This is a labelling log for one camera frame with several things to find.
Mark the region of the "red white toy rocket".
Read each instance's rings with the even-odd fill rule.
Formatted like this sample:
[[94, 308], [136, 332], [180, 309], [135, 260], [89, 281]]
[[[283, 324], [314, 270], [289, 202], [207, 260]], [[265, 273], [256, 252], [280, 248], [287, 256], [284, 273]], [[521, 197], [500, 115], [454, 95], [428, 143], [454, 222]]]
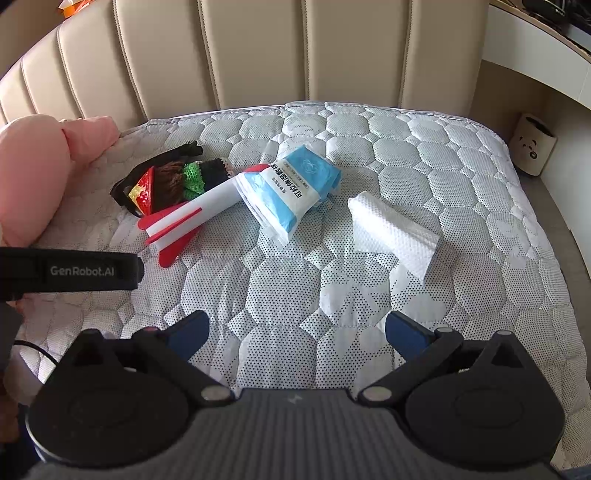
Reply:
[[146, 244], [157, 250], [159, 265], [168, 268], [204, 223], [240, 201], [231, 178], [191, 201], [143, 216], [137, 226], [147, 233]]

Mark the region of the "white embossed cleaning wipe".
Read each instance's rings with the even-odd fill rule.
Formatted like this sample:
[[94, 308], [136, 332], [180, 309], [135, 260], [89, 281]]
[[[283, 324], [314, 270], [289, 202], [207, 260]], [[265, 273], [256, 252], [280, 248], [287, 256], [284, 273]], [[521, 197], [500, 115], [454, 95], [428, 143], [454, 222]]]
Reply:
[[348, 200], [356, 251], [392, 253], [422, 284], [440, 244], [440, 236], [401, 215], [368, 191]]

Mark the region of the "colourful crocheted doll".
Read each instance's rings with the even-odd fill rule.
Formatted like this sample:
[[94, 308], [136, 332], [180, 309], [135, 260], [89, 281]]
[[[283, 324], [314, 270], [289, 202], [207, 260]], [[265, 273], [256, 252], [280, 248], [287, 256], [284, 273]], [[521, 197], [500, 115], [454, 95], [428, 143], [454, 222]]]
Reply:
[[228, 161], [221, 158], [192, 160], [182, 157], [162, 166], [150, 166], [124, 192], [132, 212], [140, 217], [190, 201], [233, 176]]

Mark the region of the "pink plush toy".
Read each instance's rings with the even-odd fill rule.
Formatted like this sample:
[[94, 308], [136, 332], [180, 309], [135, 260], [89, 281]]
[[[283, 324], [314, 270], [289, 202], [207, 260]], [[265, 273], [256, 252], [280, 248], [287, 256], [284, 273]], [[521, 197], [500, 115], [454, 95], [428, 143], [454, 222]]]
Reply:
[[71, 172], [98, 159], [118, 138], [109, 116], [59, 121], [34, 114], [4, 126], [1, 244], [33, 244], [57, 211]]

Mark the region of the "white quilted mattress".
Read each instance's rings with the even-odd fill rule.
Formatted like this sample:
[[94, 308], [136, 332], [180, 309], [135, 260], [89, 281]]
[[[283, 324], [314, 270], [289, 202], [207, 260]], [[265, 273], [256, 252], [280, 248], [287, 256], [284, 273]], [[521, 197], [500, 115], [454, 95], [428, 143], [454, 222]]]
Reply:
[[[235, 171], [304, 145], [342, 179], [286, 246], [236, 204], [163, 268], [109, 192], [142, 161], [193, 141]], [[440, 236], [424, 284], [392, 253], [356, 251], [348, 200], [363, 191]], [[21, 301], [22, 356], [40, 380], [84, 329], [127, 338], [202, 310], [211, 336], [192, 363], [232, 389], [356, 392], [401, 364], [383, 333], [386, 314], [399, 310], [468, 339], [513, 331], [565, 410], [554, 465], [590, 461], [587, 357], [567, 285], [507, 145], [472, 120], [332, 102], [152, 120], [70, 181], [38, 246], [135, 253], [145, 267], [131, 292]]]

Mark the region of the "blue white wipes package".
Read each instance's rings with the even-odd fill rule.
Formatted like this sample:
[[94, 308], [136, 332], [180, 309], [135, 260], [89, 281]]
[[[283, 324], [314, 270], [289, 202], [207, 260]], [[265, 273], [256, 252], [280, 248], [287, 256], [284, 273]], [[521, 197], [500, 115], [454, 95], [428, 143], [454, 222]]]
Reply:
[[257, 171], [243, 171], [235, 185], [264, 234], [284, 246], [304, 215], [339, 188], [341, 178], [331, 161], [302, 145]]

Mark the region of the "panda face waste bin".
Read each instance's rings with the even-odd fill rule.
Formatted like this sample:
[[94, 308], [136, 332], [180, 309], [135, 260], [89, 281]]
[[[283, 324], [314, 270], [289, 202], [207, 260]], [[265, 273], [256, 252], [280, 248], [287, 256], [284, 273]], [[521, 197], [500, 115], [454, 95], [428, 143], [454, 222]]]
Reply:
[[514, 165], [530, 176], [540, 176], [556, 145], [557, 137], [537, 117], [524, 113], [509, 143]]

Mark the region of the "beige padded headboard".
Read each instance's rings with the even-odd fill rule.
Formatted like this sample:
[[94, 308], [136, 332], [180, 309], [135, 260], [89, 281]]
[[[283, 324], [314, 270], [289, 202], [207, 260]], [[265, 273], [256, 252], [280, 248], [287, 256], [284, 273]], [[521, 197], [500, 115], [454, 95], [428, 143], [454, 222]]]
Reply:
[[95, 1], [1, 79], [1, 119], [149, 119], [291, 101], [467, 115], [485, 1]]

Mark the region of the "orange tissue box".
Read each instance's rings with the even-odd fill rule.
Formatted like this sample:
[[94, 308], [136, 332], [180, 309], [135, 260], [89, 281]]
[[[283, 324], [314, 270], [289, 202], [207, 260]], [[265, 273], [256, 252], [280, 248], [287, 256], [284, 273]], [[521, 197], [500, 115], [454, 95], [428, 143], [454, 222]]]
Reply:
[[93, 0], [62, 0], [58, 5], [59, 11], [68, 19], [90, 5]]

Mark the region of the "white desk shelf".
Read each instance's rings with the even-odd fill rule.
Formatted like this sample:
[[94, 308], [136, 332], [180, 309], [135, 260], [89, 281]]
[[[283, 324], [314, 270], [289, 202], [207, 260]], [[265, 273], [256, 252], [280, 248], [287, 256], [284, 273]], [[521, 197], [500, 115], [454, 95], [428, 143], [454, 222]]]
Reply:
[[483, 59], [590, 106], [590, 54], [503, 1], [489, 3]]

